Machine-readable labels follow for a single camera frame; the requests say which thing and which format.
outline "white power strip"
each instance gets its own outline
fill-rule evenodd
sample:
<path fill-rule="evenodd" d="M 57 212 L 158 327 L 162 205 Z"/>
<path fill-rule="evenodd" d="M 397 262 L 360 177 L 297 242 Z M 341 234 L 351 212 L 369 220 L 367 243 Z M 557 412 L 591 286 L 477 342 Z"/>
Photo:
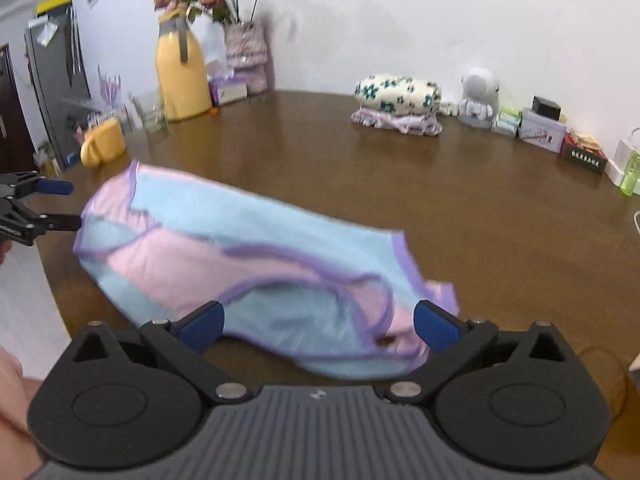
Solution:
<path fill-rule="evenodd" d="M 620 184 L 622 183 L 622 178 L 625 176 L 624 170 L 620 170 L 620 168 L 617 167 L 616 163 L 613 160 L 610 160 L 607 163 L 607 167 L 605 168 L 604 172 L 611 179 L 613 184 L 615 184 L 617 187 L 620 187 Z M 638 181 L 638 183 L 636 184 L 636 187 L 634 188 L 634 193 L 636 195 L 640 195 L 640 180 Z"/>

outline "metal screw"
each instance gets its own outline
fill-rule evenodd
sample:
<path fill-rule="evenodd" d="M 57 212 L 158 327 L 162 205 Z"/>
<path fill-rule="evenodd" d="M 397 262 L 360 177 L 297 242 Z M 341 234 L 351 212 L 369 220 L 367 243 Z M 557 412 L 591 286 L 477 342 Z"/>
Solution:
<path fill-rule="evenodd" d="M 222 399 L 240 399 L 246 395 L 246 386 L 240 383 L 223 383 L 216 387 L 216 395 Z"/>
<path fill-rule="evenodd" d="M 422 387 L 420 386 L 420 384 L 414 383 L 413 381 L 401 381 L 399 383 L 393 383 L 389 390 L 396 397 L 402 397 L 404 399 L 417 397 L 422 393 Z"/>

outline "wooden table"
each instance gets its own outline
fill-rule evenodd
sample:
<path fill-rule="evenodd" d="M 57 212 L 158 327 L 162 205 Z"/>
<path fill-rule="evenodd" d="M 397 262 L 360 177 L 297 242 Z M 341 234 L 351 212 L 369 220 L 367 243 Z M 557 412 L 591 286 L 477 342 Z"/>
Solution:
<path fill-rule="evenodd" d="M 624 391 L 619 365 L 640 350 L 640 236 L 627 198 L 606 176 L 519 140 L 443 118 L 437 138 L 403 136 L 350 122 L 348 97 L 281 92 L 172 124 L 147 140 L 129 139 L 129 156 L 179 168 L 336 218 L 404 229 L 426 278 L 452 281 L 461 317 L 490 318 L 524 330 L 552 320 L 585 356 L 612 397 Z M 128 157 L 65 177 L 68 198 L 38 197 L 34 208 L 79 212 Z M 100 318 L 126 320 L 79 267 L 73 236 L 38 241 L 53 294 L 72 335 Z M 261 383 L 327 384 L 289 362 L 233 340 L 208 354 L 256 387 Z M 598 466 L 614 480 L 640 470 L 640 400 L 628 387 Z"/>

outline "black box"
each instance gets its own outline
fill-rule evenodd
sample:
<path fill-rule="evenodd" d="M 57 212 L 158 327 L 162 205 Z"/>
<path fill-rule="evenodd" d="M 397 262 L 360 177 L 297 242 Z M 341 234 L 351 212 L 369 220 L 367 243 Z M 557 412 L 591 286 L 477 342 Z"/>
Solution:
<path fill-rule="evenodd" d="M 596 173 L 604 172 L 607 167 L 607 157 L 602 152 L 590 152 L 579 148 L 575 145 L 571 135 L 564 134 L 564 143 L 562 144 L 562 157 L 564 160 L 578 164 L 587 170 L 595 171 Z"/>
<path fill-rule="evenodd" d="M 543 117 L 548 117 L 555 121 L 560 119 L 560 107 L 558 104 L 553 101 L 549 101 L 548 99 L 543 99 L 536 95 L 533 98 L 533 106 L 531 108 L 535 113 L 542 115 Z"/>

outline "small box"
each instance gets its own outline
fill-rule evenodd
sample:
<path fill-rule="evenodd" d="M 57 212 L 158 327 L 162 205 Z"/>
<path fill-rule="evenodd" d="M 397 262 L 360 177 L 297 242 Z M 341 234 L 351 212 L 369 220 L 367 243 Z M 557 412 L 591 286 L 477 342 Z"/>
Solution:
<path fill-rule="evenodd" d="M 247 96 L 246 83 L 234 78 L 212 79 L 209 81 L 209 91 L 216 106 L 246 99 Z"/>
<path fill-rule="evenodd" d="M 557 103 L 549 101 L 548 99 L 544 99 L 536 95 L 533 98 L 533 106 L 531 109 L 543 117 L 547 117 L 554 121 L 560 120 L 560 107 Z"/>
<path fill-rule="evenodd" d="M 595 171 L 595 173 L 603 173 L 607 167 L 607 157 L 602 152 L 590 152 L 579 148 L 575 145 L 570 134 L 564 134 L 564 144 L 562 145 L 562 158 L 578 164 L 583 168 Z"/>
<path fill-rule="evenodd" d="M 537 115 L 530 108 L 522 111 L 522 124 L 518 136 L 525 142 L 550 152 L 560 153 L 565 133 L 565 124 Z"/>
<path fill-rule="evenodd" d="M 515 137 L 522 120 L 522 114 L 513 108 L 502 107 L 495 115 L 491 130 L 499 134 Z"/>

